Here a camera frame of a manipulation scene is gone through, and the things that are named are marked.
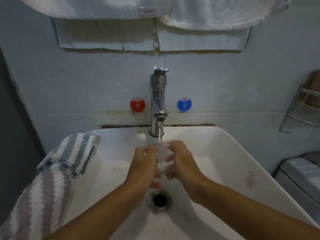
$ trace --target sink basin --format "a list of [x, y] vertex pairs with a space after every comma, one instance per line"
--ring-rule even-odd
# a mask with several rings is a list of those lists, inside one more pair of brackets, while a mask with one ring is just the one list
[[[92, 130], [96, 152], [87, 171], [74, 186], [64, 224], [72, 220], [126, 179], [136, 147], [157, 144], [149, 127]], [[281, 186], [226, 131], [212, 126], [165, 127], [163, 142], [182, 140], [202, 173], [260, 203], [311, 225], [317, 224]], [[111, 239], [243, 239], [202, 206], [190, 201], [178, 180], [162, 176], [167, 205], [155, 212], [150, 189], [143, 204], [118, 228]]]

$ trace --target blue round sticker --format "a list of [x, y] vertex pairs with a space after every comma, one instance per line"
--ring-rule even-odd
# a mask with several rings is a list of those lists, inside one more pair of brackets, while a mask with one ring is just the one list
[[192, 106], [192, 102], [189, 98], [183, 97], [178, 100], [177, 108], [180, 112], [186, 112], [188, 111]]

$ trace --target forearm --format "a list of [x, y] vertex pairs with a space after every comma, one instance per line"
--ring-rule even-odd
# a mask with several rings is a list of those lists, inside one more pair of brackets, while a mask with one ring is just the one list
[[199, 202], [245, 239], [319, 239], [320, 230], [209, 179]]
[[134, 211], [137, 192], [123, 184], [45, 240], [109, 239]]

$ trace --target chrome faucet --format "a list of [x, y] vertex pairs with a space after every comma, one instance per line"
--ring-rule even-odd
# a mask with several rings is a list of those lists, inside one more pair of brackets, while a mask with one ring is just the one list
[[156, 68], [154, 73], [150, 75], [150, 84], [152, 87], [151, 96], [151, 128], [150, 135], [154, 137], [159, 137], [159, 121], [164, 121], [168, 112], [165, 105], [165, 93], [167, 84], [166, 73], [170, 71], [169, 69]]

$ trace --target drain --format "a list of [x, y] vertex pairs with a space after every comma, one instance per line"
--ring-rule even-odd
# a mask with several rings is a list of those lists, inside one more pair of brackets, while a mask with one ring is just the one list
[[150, 209], [155, 213], [165, 213], [171, 206], [172, 199], [165, 190], [154, 191], [149, 197]]
[[167, 204], [167, 198], [162, 194], [157, 194], [153, 198], [153, 202], [156, 207], [164, 207]]

